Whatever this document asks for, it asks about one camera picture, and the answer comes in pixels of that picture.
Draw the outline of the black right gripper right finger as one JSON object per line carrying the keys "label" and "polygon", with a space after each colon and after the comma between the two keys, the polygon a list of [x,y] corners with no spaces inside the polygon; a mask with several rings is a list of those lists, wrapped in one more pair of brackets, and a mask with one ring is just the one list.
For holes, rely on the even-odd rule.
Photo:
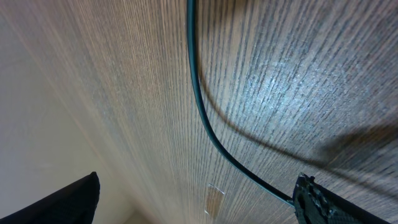
{"label": "black right gripper right finger", "polygon": [[293,203],[300,224],[389,224],[314,180],[301,173],[295,184]]}

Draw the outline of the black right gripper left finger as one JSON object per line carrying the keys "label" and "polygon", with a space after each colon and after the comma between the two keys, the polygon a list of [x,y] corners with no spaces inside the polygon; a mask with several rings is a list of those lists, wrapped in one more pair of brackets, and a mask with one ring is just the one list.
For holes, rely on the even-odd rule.
{"label": "black right gripper left finger", "polygon": [[1,218],[1,224],[92,224],[100,199],[96,172],[48,195],[18,212]]}

